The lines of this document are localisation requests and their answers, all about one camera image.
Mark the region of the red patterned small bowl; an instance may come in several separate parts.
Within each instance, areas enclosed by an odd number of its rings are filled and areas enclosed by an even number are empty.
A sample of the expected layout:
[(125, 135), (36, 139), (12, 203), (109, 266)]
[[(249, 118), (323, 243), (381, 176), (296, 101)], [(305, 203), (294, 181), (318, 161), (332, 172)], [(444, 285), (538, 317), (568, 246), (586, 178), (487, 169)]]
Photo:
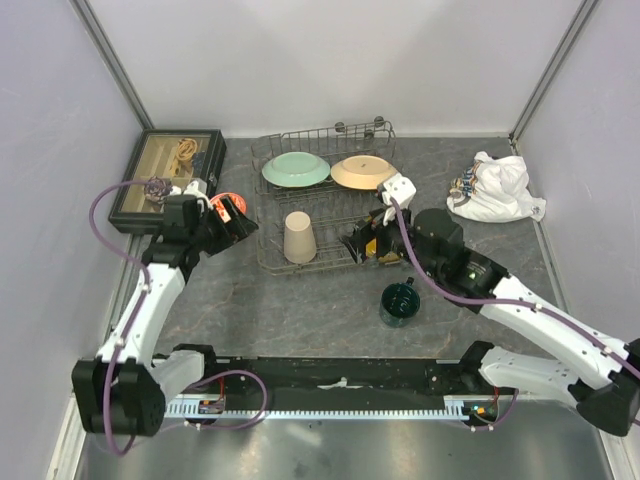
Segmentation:
[(245, 199), (241, 195), (233, 192), (224, 192), (217, 194), (210, 199), (210, 204), (216, 209), (217, 213), (224, 222), (229, 222), (231, 220), (230, 214), (222, 203), (222, 199), (225, 197), (228, 197), (242, 214), (247, 213), (247, 204)]

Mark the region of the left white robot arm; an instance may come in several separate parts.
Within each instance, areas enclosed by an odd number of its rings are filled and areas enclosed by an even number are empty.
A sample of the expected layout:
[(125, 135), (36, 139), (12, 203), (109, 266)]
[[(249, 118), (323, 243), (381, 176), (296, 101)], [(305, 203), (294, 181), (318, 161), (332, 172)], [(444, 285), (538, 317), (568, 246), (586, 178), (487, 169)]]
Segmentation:
[(192, 387), (208, 393), (219, 382), (214, 351), (206, 345), (175, 348), (159, 365), (153, 356), (161, 330), (201, 256), (221, 253), (257, 231), (229, 198), (217, 210), (193, 194), (171, 196), (162, 221), (138, 260), (139, 278), (115, 330), (92, 359), (71, 374), (88, 433), (155, 435), (167, 404)]

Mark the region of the beige paper cup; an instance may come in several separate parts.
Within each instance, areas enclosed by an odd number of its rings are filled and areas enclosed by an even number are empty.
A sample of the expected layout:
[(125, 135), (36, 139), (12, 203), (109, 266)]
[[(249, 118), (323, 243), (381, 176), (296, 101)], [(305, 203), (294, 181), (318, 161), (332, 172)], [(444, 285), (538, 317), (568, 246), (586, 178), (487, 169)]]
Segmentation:
[(283, 251), (285, 258), (294, 264), (306, 264), (316, 256), (316, 240), (307, 213), (294, 211), (286, 216)]

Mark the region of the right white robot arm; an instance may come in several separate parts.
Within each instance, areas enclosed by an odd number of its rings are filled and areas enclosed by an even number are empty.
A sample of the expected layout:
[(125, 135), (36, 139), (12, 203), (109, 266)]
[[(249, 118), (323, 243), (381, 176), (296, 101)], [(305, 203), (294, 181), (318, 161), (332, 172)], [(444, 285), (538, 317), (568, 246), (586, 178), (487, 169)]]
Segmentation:
[(490, 385), (542, 395), (575, 409), (592, 426), (618, 437), (637, 424), (639, 343), (592, 328), (547, 302), (494, 260), (467, 247), (463, 229), (442, 209), (404, 210), (389, 222), (382, 209), (358, 222), (341, 241), (357, 263), (392, 253), (451, 303), (496, 321), (550, 354), (515, 354), (476, 342), (476, 356), (458, 368), (458, 381), (477, 394)]

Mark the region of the yellow patterned plate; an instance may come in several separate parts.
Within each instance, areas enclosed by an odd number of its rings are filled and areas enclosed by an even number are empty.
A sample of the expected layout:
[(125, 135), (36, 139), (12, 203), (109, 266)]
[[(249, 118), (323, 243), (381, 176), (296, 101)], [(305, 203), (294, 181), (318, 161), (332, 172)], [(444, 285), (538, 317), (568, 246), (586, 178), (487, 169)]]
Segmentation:
[(389, 251), (382, 256), (377, 255), (377, 241), (371, 240), (365, 247), (366, 258), (377, 260), (379, 264), (393, 264), (400, 261), (400, 257), (393, 251)]

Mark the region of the mint green plate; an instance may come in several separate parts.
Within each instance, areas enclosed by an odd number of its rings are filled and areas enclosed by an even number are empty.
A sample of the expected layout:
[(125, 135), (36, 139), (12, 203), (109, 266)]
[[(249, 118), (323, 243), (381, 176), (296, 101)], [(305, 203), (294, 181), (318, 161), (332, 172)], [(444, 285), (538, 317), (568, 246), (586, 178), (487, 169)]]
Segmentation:
[(263, 178), (283, 188), (306, 188), (323, 182), (330, 174), (327, 161), (307, 152), (288, 152), (269, 160), (262, 168)]

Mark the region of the beige bird plate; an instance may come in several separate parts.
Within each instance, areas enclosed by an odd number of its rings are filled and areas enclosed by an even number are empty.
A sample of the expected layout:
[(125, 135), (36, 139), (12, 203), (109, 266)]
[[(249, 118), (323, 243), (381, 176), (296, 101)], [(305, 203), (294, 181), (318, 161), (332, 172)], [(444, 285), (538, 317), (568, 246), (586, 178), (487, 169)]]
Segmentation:
[(372, 155), (348, 157), (331, 168), (335, 183), (355, 190), (376, 190), (398, 170), (383, 158)]

